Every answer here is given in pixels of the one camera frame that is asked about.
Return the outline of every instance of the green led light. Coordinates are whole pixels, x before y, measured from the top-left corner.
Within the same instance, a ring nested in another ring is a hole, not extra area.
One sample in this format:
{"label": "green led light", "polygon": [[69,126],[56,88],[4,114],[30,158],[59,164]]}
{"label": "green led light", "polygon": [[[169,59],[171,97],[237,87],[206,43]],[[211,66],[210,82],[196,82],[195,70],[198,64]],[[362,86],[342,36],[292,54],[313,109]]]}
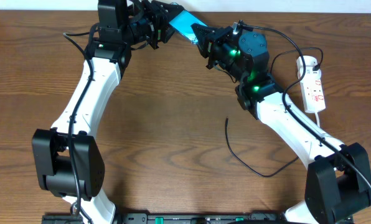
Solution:
{"label": "green led light", "polygon": [[237,53],[237,50],[232,50],[232,51],[230,51],[230,55],[231,55],[231,56],[235,56],[236,53]]}
{"label": "green led light", "polygon": [[250,72],[250,77],[255,78],[256,77],[256,71],[252,70],[252,72]]}

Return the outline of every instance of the black cable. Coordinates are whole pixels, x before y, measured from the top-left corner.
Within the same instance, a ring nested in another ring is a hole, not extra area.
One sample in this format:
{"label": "black cable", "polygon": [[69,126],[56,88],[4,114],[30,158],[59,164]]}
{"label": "black cable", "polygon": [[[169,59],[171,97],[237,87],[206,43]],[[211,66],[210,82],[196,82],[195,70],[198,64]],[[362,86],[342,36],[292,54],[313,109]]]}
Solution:
{"label": "black cable", "polygon": [[303,74],[301,75],[301,77],[296,80],[294,83],[290,84],[283,92],[283,95],[282,95],[282,101],[283,101],[283,104],[284,104],[284,107],[285,107],[285,110],[304,128],[306,129],[311,135],[313,135],[316,139],[318,139],[320,141],[321,144],[327,146],[330,150],[332,150],[335,154],[337,154],[357,175],[359,175],[363,181],[365,182],[365,184],[367,184],[368,188],[371,190],[371,184],[370,182],[367,180],[367,178],[363,175],[363,173],[361,173],[361,171],[353,165],[353,163],[348,159],[346,158],[342,153],[340,153],[334,146],[332,146],[331,144],[329,144],[325,138],[322,138],[320,137],[320,135],[318,135],[315,131],[313,131],[308,125],[306,125],[303,121],[301,121],[294,113],[293,111],[291,110],[291,106],[287,104],[286,102],[286,93],[288,92],[288,90],[290,88],[292,88],[293,86],[295,86],[297,83],[299,83],[303,78],[304,78],[304,75],[306,74],[306,62],[304,61],[304,58],[303,58],[303,54],[300,50],[300,48],[296,45],[295,42],[293,42],[293,40],[291,40],[287,35],[283,34],[282,32],[278,31],[278,30],[274,30],[274,29],[271,29],[271,28],[266,28],[266,27],[258,27],[258,26],[249,26],[249,25],[245,25],[243,24],[242,26],[245,26],[245,27],[249,27],[249,28],[252,28],[252,29],[260,29],[260,30],[267,30],[267,31],[270,31],[270,32],[274,32],[276,34],[279,34],[281,35],[282,37],[284,37],[287,41],[289,41],[294,47],[295,49],[298,51],[300,57],[302,58],[302,63],[303,63]]}
{"label": "black cable", "polygon": [[133,8],[134,8],[134,6],[136,6],[139,9],[139,12],[137,13],[137,15],[133,15],[133,17],[130,18],[130,20],[129,20],[129,24],[132,24],[132,23],[138,22],[140,19],[143,18],[144,7],[141,4],[141,1],[139,1],[139,0],[130,0],[130,1],[133,3]]}
{"label": "black cable", "polygon": [[80,34],[68,34],[66,33],[67,36],[70,36],[70,37],[78,37],[78,36],[81,36],[81,35],[88,35],[90,32],[84,32],[84,33],[80,33]]}
{"label": "black cable", "polygon": [[88,35],[88,42],[87,42],[88,46],[92,45],[94,33],[98,31],[97,27],[98,27],[99,24],[100,23],[97,22],[96,24],[92,25],[92,27],[90,28],[90,32],[89,32],[89,35]]}
{"label": "black cable", "polygon": [[238,92],[242,95],[243,80],[248,76],[247,73],[242,74],[240,84],[238,85]]}
{"label": "black cable", "polygon": [[234,81],[232,75],[229,74],[226,70],[219,69],[218,66],[217,66],[217,64],[218,64],[218,61],[215,61],[215,63],[213,64],[213,68],[216,68],[216,70],[226,73],[231,78],[231,81],[233,83],[236,83],[237,82],[236,80]]}
{"label": "black cable", "polygon": [[138,48],[130,47],[130,50],[141,50],[141,49],[147,47],[148,44],[151,43],[151,39],[148,36],[146,36],[146,38],[147,38],[147,40],[145,41],[145,43],[140,45]]}
{"label": "black cable", "polygon": [[[74,208],[76,208],[76,209],[78,209],[77,208],[77,202],[74,202],[74,203],[72,203],[71,204],[71,208],[70,208],[70,213],[71,214],[73,214],[73,209]],[[87,222],[88,222],[88,224],[93,224],[93,220],[92,220],[92,218],[90,218],[90,216],[88,216],[87,214],[86,214],[86,212],[84,211],[84,209],[83,208],[80,208],[80,213],[87,219]]]}
{"label": "black cable", "polygon": [[[98,27],[98,23],[94,24],[92,26],[92,28],[90,29],[90,33],[91,34],[94,34],[94,30]],[[75,162],[75,146],[73,145],[73,142],[72,142],[72,129],[73,129],[73,124],[75,122],[75,117],[76,117],[76,114],[77,114],[77,111],[79,109],[79,106],[80,106],[80,103],[82,102],[83,98],[85,97],[86,95],[86,92],[88,90],[88,87],[90,86],[90,84],[92,83],[93,81],[93,66],[92,66],[92,63],[90,61],[90,59],[88,58],[87,54],[85,53],[85,51],[74,41],[72,40],[67,33],[63,33],[63,36],[69,40],[69,42],[71,42],[79,51],[80,53],[82,53],[83,57],[85,58],[86,62],[87,62],[87,65],[90,69],[90,75],[88,77],[88,80],[87,80],[87,83],[86,83],[86,86],[85,88],[83,89],[82,91],[82,94],[79,96],[79,99],[78,101],[76,102],[76,105],[75,107],[73,108],[73,111],[72,111],[72,114],[71,116],[69,117],[69,126],[68,126],[68,148],[69,148],[69,154],[70,154],[70,159],[71,159],[71,166],[72,166],[72,172],[73,172],[73,176],[75,178],[75,185],[76,185],[76,193],[77,193],[77,204],[79,206],[79,209],[76,209],[76,212],[75,212],[75,216],[79,216],[79,213],[80,213],[80,210],[82,209],[82,206],[81,206],[81,202],[82,202],[82,193],[81,193],[81,190],[80,190],[80,183],[79,183],[79,176],[78,176],[78,170],[76,168],[76,162]]]}
{"label": "black cable", "polygon": [[287,168],[287,166],[291,165],[292,163],[294,163],[297,159],[299,159],[299,157],[296,157],[294,158],[293,160],[289,161],[287,164],[285,164],[283,167],[279,168],[276,172],[270,174],[270,175],[264,175],[264,174],[261,174],[259,172],[257,172],[256,170],[252,169],[250,166],[248,166],[248,164],[244,163],[237,155],[235,155],[235,153],[232,151],[231,147],[230,147],[230,143],[228,141],[228,134],[227,134],[227,126],[228,126],[228,118],[225,118],[225,140],[227,142],[227,146],[228,146],[228,150],[230,150],[231,152],[231,155],[233,155],[233,157],[235,157],[238,161],[240,161],[240,163],[242,163],[242,165],[244,165],[246,168],[248,168],[250,171],[254,172],[256,175],[258,175],[259,177],[265,177],[265,178],[269,178],[269,177],[273,177],[275,176],[277,173],[281,172],[283,169]]}
{"label": "black cable", "polygon": [[[300,50],[319,50],[321,52],[321,60],[320,60],[320,63],[318,63],[315,67],[316,68],[319,68],[322,64],[322,60],[324,59],[324,52],[319,48],[319,47],[303,47],[301,48]],[[274,59],[273,59],[273,62],[271,63],[271,67],[270,67],[270,73],[272,74],[273,73],[273,67],[274,67],[274,62],[275,60],[281,56],[281,55],[284,55],[284,54],[289,54],[289,53],[293,53],[293,52],[297,52],[297,50],[289,50],[287,52],[282,52],[280,54],[278,54]]]}

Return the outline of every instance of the white arm segment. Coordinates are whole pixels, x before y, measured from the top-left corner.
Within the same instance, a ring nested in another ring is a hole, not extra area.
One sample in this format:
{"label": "white arm segment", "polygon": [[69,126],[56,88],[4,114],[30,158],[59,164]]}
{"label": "white arm segment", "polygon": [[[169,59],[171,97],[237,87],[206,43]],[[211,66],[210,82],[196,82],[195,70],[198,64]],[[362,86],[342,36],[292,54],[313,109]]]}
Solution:
{"label": "white arm segment", "polygon": [[[73,124],[73,134],[78,134],[79,131],[85,131],[87,135],[96,138],[101,116],[112,91],[119,85],[121,73],[118,64],[113,64],[108,59],[94,57],[91,59],[91,63],[94,69],[93,81],[79,106],[75,118],[76,123]],[[86,86],[89,75],[90,69],[85,61],[83,63],[82,77],[69,104],[60,118],[52,125],[52,128],[57,128],[58,132],[68,133],[69,116],[72,114],[73,108]],[[66,196],[63,199],[71,204],[77,200],[76,197],[71,196]],[[115,215],[115,205],[108,199],[103,189],[89,202],[82,199],[81,206],[85,213],[93,220],[93,223],[112,223]],[[83,217],[83,222],[88,223],[85,217]]]}
{"label": "white arm segment", "polygon": [[[63,198],[66,202],[73,204],[76,202],[76,197],[66,196]],[[103,189],[100,190],[96,197],[87,202],[82,199],[80,204],[85,213],[92,219],[93,223],[110,224],[115,215],[115,205],[106,196]],[[88,223],[87,219],[83,217],[83,222]]]}
{"label": "white arm segment", "polygon": [[[76,123],[73,124],[73,134],[85,131],[87,135],[95,138],[106,103],[112,91],[119,85],[121,75],[118,64],[111,63],[109,59],[93,57],[91,63],[94,68],[93,81],[79,106],[75,117]],[[89,75],[90,69],[85,61],[82,77],[71,100],[60,118],[52,125],[52,128],[57,128],[57,132],[68,133],[69,116],[86,86]]]}
{"label": "white arm segment", "polygon": [[[314,122],[312,122],[302,111],[296,107],[286,96],[286,102],[291,105],[291,110],[298,118],[307,124],[316,133],[320,134],[325,140],[340,150],[342,141],[330,136]],[[328,147],[320,145],[319,141],[308,133],[289,113],[285,111],[282,102],[282,93],[274,93],[265,97],[261,103],[257,104],[257,114],[260,121],[271,127],[298,155],[305,168],[314,162],[316,156],[327,157],[333,154]],[[311,215],[306,202],[299,202],[285,212],[285,217],[289,222],[312,223],[317,221]]]}

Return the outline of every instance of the black bracket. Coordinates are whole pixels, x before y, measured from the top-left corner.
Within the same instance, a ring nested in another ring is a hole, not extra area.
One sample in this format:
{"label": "black bracket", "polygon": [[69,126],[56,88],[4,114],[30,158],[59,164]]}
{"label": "black bracket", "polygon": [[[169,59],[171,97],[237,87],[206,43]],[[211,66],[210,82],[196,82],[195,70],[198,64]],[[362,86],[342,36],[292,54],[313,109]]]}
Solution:
{"label": "black bracket", "polygon": [[178,4],[168,4],[160,1],[149,2],[148,0],[143,0],[143,4],[146,9],[149,9],[150,13],[147,13],[147,16],[154,27],[154,36],[150,46],[153,49],[158,49],[158,42],[167,43],[175,33],[169,22],[179,15],[184,10],[184,7]]}
{"label": "black bracket", "polygon": [[[74,135],[73,145],[82,199],[90,201],[98,195],[104,181],[105,165],[93,136]],[[68,156],[61,156],[67,148],[67,134],[55,129],[37,129],[32,138],[37,179],[42,190],[56,197],[76,196],[75,179]]]}
{"label": "black bracket", "polygon": [[[344,146],[340,153],[350,159],[371,184],[367,151],[354,143]],[[344,174],[337,178],[334,168],[343,170]],[[318,223],[335,223],[371,206],[371,191],[359,175],[333,154],[309,164],[304,199]]]}
{"label": "black bracket", "polygon": [[237,47],[229,42],[232,38],[233,29],[206,27],[200,24],[192,24],[192,30],[198,39],[198,49],[203,58],[208,58],[206,67],[211,69],[216,61],[222,65],[234,62],[234,57],[230,54],[232,50],[237,51]]}

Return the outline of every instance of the black joint bracket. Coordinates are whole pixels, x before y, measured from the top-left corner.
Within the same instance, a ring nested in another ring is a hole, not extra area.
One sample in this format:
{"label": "black joint bracket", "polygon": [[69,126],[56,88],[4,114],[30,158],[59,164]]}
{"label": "black joint bracket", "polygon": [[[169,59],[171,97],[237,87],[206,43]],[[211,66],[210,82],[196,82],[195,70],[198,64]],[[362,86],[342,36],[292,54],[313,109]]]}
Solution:
{"label": "black joint bracket", "polygon": [[[73,135],[82,198],[90,201],[100,192],[104,181],[105,165],[93,136]],[[56,197],[76,196],[71,160],[62,156],[67,148],[67,134],[55,129],[37,129],[32,138],[37,179],[42,190]]]}
{"label": "black joint bracket", "polygon": [[[371,184],[367,151],[354,143],[340,150]],[[344,173],[336,177],[335,167]],[[336,223],[371,206],[371,191],[362,178],[337,154],[322,157],[309,164],[304,199],[318,223]]]}

